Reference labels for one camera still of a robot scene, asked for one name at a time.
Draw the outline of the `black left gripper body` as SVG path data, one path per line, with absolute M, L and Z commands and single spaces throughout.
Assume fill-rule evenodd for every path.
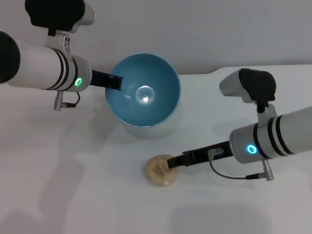
M 110 78 L 111 75 L 108 73 L 103 73 L 100 71 L 92 70 L 92 78 L 90 85 L 96 86 L 96 87 L 104 87 L 104 88 L 110 88 Z

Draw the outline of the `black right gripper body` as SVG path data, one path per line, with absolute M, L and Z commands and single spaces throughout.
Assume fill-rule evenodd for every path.
M 234 156 L 230 149 L 229 141 L 224 141 L 215 145 L 183 152 L 183 166 L 192 166 L 211 161 L 208 155 L 209 150 L 217 151 L 213 160 Z

